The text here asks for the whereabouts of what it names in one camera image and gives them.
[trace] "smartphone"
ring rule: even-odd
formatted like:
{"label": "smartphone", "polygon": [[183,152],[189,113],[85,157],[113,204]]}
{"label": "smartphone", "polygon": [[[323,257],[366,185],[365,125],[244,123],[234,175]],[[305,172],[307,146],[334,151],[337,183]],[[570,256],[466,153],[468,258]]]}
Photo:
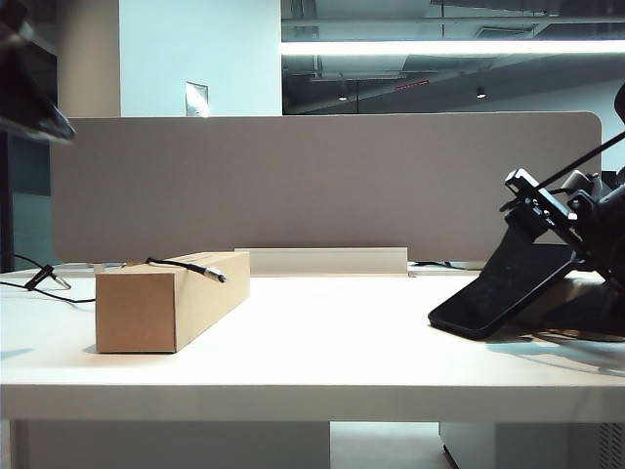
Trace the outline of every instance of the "smartphone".
{"label": "smartphone", "polygon": [[577,265],[567,245],[506,240],[478,278],[430,312],[432,326],[485,339]]}

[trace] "black cord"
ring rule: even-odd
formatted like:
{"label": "black cord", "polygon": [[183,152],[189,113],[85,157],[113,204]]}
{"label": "black cord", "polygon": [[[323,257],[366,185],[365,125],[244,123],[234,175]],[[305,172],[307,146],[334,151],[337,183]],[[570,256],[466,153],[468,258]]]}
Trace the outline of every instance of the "black cord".
{"label": "black cord", "polygon": [[599,153],[601,153],[602,151],[609,149],[610,147],[612,147],[613,145],[618,144],[621,140],[625,139],[625,132],[621,132],[620,134],[618,134],[616,137],[612,137],[610,140],[608,140],[607,142],[605,142],[604,144],[596,147],[595,149],[591,149],[589,152],[587,152],[585,155],[581,156],[580,158],[577,158],[575,161],[573,161],[572,163],[570,163],[568,166],[566,166],[564,169],[558,171],[556,174],[554,174],[553,176],[547,178],[545,181],[543,181],[542,183],[540,183],[537,187],[536,190],[540,191],[541,189],[543,189],[546,186],[549,186],[551,183],[555,182],[556,180],[558,180],[559,178],[561,178],[562,176],[570,173],[573,169],[575,169],[577,166],[580,166],[581,164],[584,164],[586,161],[589,161],[590,159],[594,158],[595,156],[597,156]]}
{"label": "black cord", "polygon": [[552,191],[549,191],[551,195],[558,195],[559,193],[565,193],[566,195],[573,195],[574,192],[575,190],[567,189],[567,188],[553,189]]}
{"label": "black cord", "polygon": [[164,261],[161,259],[154,259],[153,257],[148,257],[146,259],[146,264],[164,264],[166,266],[183,267],[185,269],[189,269],[190,271],[196,272],[200,274],[201,276],[205,276],[213,280],[217,280],[220,283],[225,283],[226,281],[228,281],[226,276],[222,274],[221,271],[219,271],[218,269],[200,267],[200,266],[196,266],[195,264],[187,264],[185,262],[178,262],[178,261]]}
{"label": "black cord", "polygon": [[26,257],[26,256],[21,256],[20,254],[16,254],[15,252],[12,252],[11,255],[13,257],[17,257],[18,259],[23,259],[26,262],[29,262],[30,264],[37,266],[39,269],[43,269],[43,266],[41,264],[39,264],[36,261],[33,261],[32,259]]}
{"label": "black cord", "polygon": [[468,269],[466,269],[464,267],[452,266],[449,261],[443,261],[443,262],[423,261],[423,262],[415,262],[414,265],[416,267],[425,267],[425,266],[446,267],[447,269],[456,269],[457,271],[467,271],[468,270]]}
{"label": "black cord", "polygon": [[28,291],[36,291],[37,293],[41,293],[42,295],[49,296],[50,298],[54,298],[55,300],[66,301],[67,303],[93,303],[96,301],[95,298],[90,298],[88,300],[72,300],[71,298],[63,298],[62,296],[53,295],[52,293],[48,293],[47,291],[40,290],[39,288],[28,288],[24,285],[19,285],[17,283],[9,283],[7,281],[0,281],[0,285],[14,286],[15,288],[23,288]]}
{"label": "black cord", "polygon": [[185,269],[189,269],[190,271],[197,272],[201,276],[204,275],[204,271],[206,270],[202,267],[196,266],[195,264],[187,264],[178,261],[163,261],[160,259],[154,259],[153,257],[148,257],[146,259],[146,264],[164,264],[166,266],[184,267]]}

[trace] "ventilation grille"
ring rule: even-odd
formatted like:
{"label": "ventilation grille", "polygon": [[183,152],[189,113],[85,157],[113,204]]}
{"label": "ventilation grille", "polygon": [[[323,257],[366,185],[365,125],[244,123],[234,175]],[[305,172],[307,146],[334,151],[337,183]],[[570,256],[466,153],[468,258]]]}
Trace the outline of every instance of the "ventilation grille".
{"label": "ventilation grille", "polygon": [[623,464],[623,424],[602,423],[599,428],[601,469],[625,469]]}

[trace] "black cable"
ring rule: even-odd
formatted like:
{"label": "black cable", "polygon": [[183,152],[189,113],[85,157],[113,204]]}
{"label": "black cable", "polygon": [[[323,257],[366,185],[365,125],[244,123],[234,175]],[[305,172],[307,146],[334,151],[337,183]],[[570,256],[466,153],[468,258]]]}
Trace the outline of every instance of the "black cable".
{"label": "black cable", "polygon": [[560,188],[560,189],[553,189],[552,191],[549,191],[549,193],[551,195],[558,195],[559,193],[565,193],[566,195],[573,195],[575,193],[575,190],[567,189],[567,188]]}
{"label": "black cable", "polygon": [[48,293],[47,291],[40,290],[39,288],[28,288],[27,286],[19,285],[17,283],[10,283],[8,281],[0,281],[0,285],[14,286],[15,288],[23,288],[24,290],[28,291],[36,291],[37,293],[41,293],[42,295],[49,296],[50,298],[54,298],[55,300],[66,301],[67,303],[93,303],[94,301],[96,301],[95,298],[90,298],[88,300],[73,300],[71,298],[64,298],[62,296],[53,295],[52,293]]}
{"label": "black cable", "polygon": [[562,176],[570,173],[573,169],[575,169],[577,166],[584,164],[586,161],[589,161],[590,159],[592,159],[593,157],[597,156],[599,153],[601,153],[602,151],[609,149],[610,147],[612,147],[613,145],[618,144],[621,140],[625,139],[625,132],[621,132],[620,134],[618,134],[616,137],[612,137],[610,140],[608,140],[607,142],[605,142],[604,144],[596,147],[595,149],[591,149],[589,152],[587,152],[585,155],[581,156],[580,158],[577,158],[575,161],[573,161],[572,163],[570,163],[568,166],[566,166],[563,170],[558,171],[556,174],[554,174],[553,176],[547,178],[545,181],[543,181],[542,183],[540,183],[538,185],[538,187],[536,187],[537,191],[540,191],[541,189],[543,189],[546,186],[549,186],[551,183],[555,182],[556,180],[558,180],[559,178],[561,178]]}
{"label": "black cable", "polygon": [[67,281],[65,281],[64,278],[62,278],[61,276],[58,276],[58,275],[55,274],[55,268],[52,267],[50,264],[42,266],[37,261],[33,261],[29,257],[22,256],[20,254],[16,254],[15,252],[12,252],[11,255],[13,257],[17,257],[19,259],[23,259],[24,261],[29,262],[30,264],[32,264],[34,266],[37,266],[40,269],[39,273],[35,274],[35,276],[26,285],[26,287],[29,290],[32,290],[33,287],[37,286],[37,284],[39,282],[41,282],[46,277],[51,277],[52,280],[54,280],[56,283],[58,283],[60,286],[62,286],[66,290],[69,290],[71,288],[71,285],[69,283],[67,283]]}
{"label": "black cable", "polygon": [[196,272],[201,276],[217,280],[220,283],[225,283],[226,281],[228,281],[226,276],[222,274],[218,269],[196,266],[195,264],[187,264],[185,262],[178,261],[164,261],[161,259],[154,259],[153,257],[148,257],[146,259],[146,264],[163,264],[166,266],[183,267],[185,269],[189,269],[190,271]]}
{"label": "black cable", "polygon": [[449,261],[442,261],[442,262],[422,261],[422,262],[415,262],[414,265],[415,265],[415,267],[425,267],[425,266],[446,267],[447,269],[456,269],[457,271],[467,271],[468,270],[468,269],[466,269],[464,267],[452,266]]}
{"label": "black cable", "polygon": [[30,264],[32,264],[34,266],[37,266],[39,269],[43,269],[43,266],[41,264],[39,264],[36,261],[33,261],[32,259],[30,259],[30,258],[28,258],[26,256],[21,256],[20,254],[16,254],[15,252],[12,252],[11,255],[13,257],[17,257],[19,259],[23,259],[24,261],[29,262]]}

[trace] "white wall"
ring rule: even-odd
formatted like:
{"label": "white wall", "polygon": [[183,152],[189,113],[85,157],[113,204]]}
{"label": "white wall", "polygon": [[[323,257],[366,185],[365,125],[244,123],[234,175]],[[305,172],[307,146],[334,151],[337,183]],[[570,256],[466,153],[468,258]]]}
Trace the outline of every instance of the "white wall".
{"label": "white wall", "polygon": [[280,0],[119,0],[122,116],[281,115]]}
{"label": "white wall", "polygon": [[[469,107],[454,109],[458,111],[483,112],[494,110],[589,110],[602,122],[603,141],[609,140],[625,130],[625,124],[614,111],[614,97],[625,80],[612,80],[592,85],[578,86],[559,91],[519,96],[509,100],[490,101],[485,99]],[[580,149],[579,154],[572,154],[571,161],[581,156],[587,149]],[[604,152],[603,170],[616,171],[625,166],[625,143],[621,143]]]}

